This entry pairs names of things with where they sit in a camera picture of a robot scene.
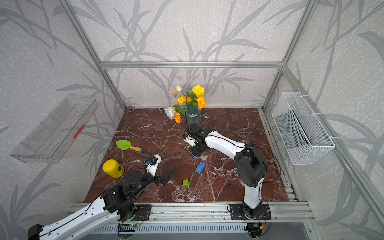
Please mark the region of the green small lego brick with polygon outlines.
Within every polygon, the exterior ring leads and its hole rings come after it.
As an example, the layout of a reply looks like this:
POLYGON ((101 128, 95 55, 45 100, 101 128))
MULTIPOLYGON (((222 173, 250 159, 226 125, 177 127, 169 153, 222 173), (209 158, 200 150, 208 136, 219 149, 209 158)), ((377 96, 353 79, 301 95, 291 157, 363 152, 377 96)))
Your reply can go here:
POLYGON ((183 180, 183 186, 184 187, 189 187, 189 180, 188 179, 183 180))

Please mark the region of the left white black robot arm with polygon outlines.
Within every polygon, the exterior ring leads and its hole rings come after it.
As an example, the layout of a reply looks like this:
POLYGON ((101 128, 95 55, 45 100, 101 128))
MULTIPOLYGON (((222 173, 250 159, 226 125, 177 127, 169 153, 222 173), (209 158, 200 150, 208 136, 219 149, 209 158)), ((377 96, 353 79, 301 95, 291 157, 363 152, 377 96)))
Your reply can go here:
POLYGON ((175 171, 174 168, 163 176, 130 171, 122 181, 103 192, 91 204, 50 225, 36 224, 29 228, 29 240, 79 240, 96 229, 111 222, 118 223, 118 230, 128 229, 127 221, 140 224, 150 218, 151 205, 136 205, 145 189, 151 184, 165 186, 175 171))

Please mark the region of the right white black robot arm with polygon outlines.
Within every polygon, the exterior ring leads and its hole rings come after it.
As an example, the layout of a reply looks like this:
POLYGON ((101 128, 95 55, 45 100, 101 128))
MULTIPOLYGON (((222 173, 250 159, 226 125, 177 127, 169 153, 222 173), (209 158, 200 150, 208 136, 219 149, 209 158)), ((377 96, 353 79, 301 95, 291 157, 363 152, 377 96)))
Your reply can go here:
POLYGON ((239 143, 219 134, 213 129, 202 129, 197 124, 189 125, 183 139, 190 145, 189 151, 199 158, 208 149, 215 149, 235 162, 241 182, 245 185, 243 209, 252 220, 257 217, 262 202, 262 186, 268 165, 254 143, 239 143))

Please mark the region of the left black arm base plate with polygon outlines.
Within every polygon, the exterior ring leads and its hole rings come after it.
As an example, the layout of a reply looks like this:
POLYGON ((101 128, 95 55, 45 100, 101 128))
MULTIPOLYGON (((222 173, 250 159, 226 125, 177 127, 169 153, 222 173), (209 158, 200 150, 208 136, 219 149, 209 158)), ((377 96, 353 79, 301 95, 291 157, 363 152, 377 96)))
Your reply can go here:
POLYGON ((125 221, 148 221, 151 214, 152 205, 130 205, 127 210, 120 214, 120 222, 125 221))

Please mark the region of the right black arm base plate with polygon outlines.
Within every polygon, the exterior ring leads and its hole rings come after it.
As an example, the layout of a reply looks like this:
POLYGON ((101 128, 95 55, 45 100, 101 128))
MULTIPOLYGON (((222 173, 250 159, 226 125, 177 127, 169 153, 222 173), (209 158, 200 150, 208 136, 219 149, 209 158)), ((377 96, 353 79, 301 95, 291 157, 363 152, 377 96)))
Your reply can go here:
POLYGON ((261 204, 255 209, 243 204, 229 204, 227 210, 230 212, 231 220, 271 220, 271 210, 267 204, 261 204))

